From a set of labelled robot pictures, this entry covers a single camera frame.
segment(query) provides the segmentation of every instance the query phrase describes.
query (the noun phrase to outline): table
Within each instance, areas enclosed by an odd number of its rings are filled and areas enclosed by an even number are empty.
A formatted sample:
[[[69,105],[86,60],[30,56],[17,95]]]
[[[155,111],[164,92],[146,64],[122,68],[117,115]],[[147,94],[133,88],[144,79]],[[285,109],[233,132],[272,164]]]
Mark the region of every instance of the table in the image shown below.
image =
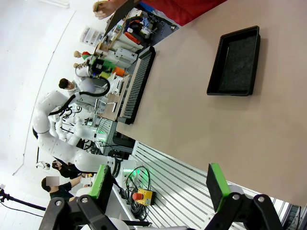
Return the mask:
[[[109,119],[109,120],[112,120],[112,121],[116,121],[117,120],[120,104],[121,104],[121,101],[123,99],[123,96],[124,96],[124,93],[125,93],[125,90],[126,90],[126,87],[127,87],[127,84],[128,84],[129,75],[124,77],[123,80],[124,81],[122,83],[123,85],[122,85],[121,94],[119,96],[116,96],[116,95],[110,93],[107,96],[107,99],[108,99],[107,102],[108,103],[112,103],[112,102],[116,102],[117,103],[115,111],[114,112],[112,111],[114,104],[107,104],[105,112],[102,114],[103,118],[106,118],[106,119]]]
[[[305,205],[306,22],[304,0],[228,0],[205,13],[155,46],[136,120],[117,131],[205,171],[217,162],[231,182]],[[206,95],[220,36],[254,25],[254,94]]]

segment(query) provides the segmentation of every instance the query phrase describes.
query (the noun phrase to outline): plastic container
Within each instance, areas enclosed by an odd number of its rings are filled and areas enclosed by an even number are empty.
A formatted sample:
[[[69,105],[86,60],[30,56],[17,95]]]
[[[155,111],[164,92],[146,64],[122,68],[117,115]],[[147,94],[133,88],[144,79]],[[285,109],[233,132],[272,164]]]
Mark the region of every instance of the plastic container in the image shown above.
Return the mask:
[[[221,36],[207,94],[251,95],[254,90],[259,48],[258,26]]]

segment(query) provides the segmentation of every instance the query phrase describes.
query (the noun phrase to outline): woman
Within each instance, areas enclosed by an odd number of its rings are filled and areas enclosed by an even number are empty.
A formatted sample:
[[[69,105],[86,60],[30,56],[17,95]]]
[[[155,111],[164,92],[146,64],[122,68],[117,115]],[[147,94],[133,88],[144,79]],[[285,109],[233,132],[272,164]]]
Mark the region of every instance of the woman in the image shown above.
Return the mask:
[[[126,1],[98,1],[93,5],[93,11],[97,18],[104,19]],[[163,12],[168,18],[183,26],[224,1],[226,0],[143,0],[142,2]]]
[[[76,168],[74,164],[71,163],[67,163],[67,165],[64,165],[58,161],[53,161],[52,168],[58,170],[61,176],[65,178],[74,179],[81,175],[81,172]]]

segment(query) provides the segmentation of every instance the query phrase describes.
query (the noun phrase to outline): white wall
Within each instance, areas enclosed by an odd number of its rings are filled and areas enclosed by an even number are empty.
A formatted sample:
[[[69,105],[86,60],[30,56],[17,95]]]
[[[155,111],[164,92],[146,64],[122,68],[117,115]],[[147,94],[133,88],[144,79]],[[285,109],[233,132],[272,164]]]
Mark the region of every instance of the white wall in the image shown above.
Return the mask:
[[[86,26],[93,27],[97,30],[104,31],[106,27],[106,20],[97,20],[92,12],[88,14],[76,11],[70,23],[68,24],[57,49],[54,52],[52,60],[49,64],[48,70],[39,90],[38,99],[42,98],[47,92],[52,90],[59,90],[68,96],[66,90],[58,87],[61,78],[73,79],[75,75],[74,63],[82,63],[82,58],[73,57],[75,50],[80,52],[88,51],[94,52],[94,47],[81,43],[80,36]],[[29,136],[25,149],[25,162],[31,164],[36,160],[36,139],[31,134],[32,128],[29,130]],[[50,159],[43,151],[40,153],[40,160]]]
[[[3,66],[0,184],[6,184],[6,193],[16,198],[42,206],[47,206],[50,200],[40,183],[46,175],[59,175],[59,172],[34,167],[37,142],[30,121],[36,99],[58,89],[61,78],[73,77],[72,65],[77,61],[73,57],[74,50],[94,51],[93,47],[79,42],[85,26],[105,29],[106,22],[97,20],[92,13],[93,2],[75,0],[67,10],[36,0],[0,1],[0,61]],[[53,159],[42,152],[39,160],[50,162]],[[36,212],[14,202],[6,201],[5,204]],[[0,205],[0,229],[35,230],[40,221],[41,218]]]
[[[42,2],[4,0],[1,4],[0,166],[11,165],[6,167],[6,172],[11,173],[23,162],[39,86],[65,23],[71,16],[65,9]]]

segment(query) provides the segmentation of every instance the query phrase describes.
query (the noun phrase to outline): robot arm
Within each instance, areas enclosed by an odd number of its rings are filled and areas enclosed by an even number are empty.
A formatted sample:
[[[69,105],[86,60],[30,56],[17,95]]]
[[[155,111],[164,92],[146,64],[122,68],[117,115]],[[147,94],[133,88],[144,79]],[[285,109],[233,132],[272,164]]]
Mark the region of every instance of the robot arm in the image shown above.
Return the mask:
[[[98,97],[104,96],[110,87],[108,81],[107,83],[107,90],[103,93],[92,94],[88,92],[79,92],[71,96],[69,100],[67,100],[67,98],[58,91],[52,91],[48,93],[41,101],[38,102],[37,106],[35,107],[36,116],[33,120],[33,131],[37,137],[38,146],[41,150],[48,152],[51,156],[62,161],[75,164],[77,169],[82,172],[97,172],[100,165],[109,165],[112,171],[112,175],[114,175],[116,178],[119,186],[124,186],[125,183],[123,179],[123,171],[124,169],[134,169],[136,167],[136,161],[120,161],[112,157],[94,155],[76,146],[70,145],[69,143],[62,141],[50,134],[50,122],[48,119],[49,115],[55,115],[62,112],[65,107],[68,106],[68,104],[73,103],[75,98],[80,98],[83,94]],[[58,106],[61,106],[61,108],[51,113],[51,111],[53,111]],[[95,130],[95,132],[92,129],[89,130],[92,132],[91,139],[100,137]]]
[[[62,106],[67,98],[58,91],[47,94],[36,106],[33,129],[37,133],[38,146],[53,157],[62,161],[72,162],[83,172],[96,172],[101,164],[114,167],[115,159],[106,156],[93,155],[80,148],[70,145],[50,134],[48,115],[56,107]]]

